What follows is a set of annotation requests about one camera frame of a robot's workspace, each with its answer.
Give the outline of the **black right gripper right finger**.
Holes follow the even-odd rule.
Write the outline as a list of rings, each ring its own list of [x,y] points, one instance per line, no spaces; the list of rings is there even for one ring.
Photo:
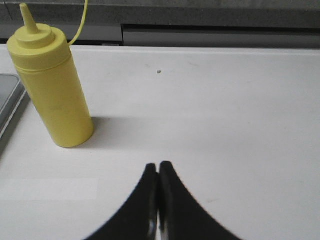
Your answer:
[[[212,218],[180,180],[173,165],[159,168],[159,217],[162,240],[238,240]]]

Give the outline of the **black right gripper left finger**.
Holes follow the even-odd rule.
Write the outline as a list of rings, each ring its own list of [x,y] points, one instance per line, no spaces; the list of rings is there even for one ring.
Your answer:
[[[121,208],[90,235],[90,240],[154,240],[158,223],[158,173],[149,163]]]

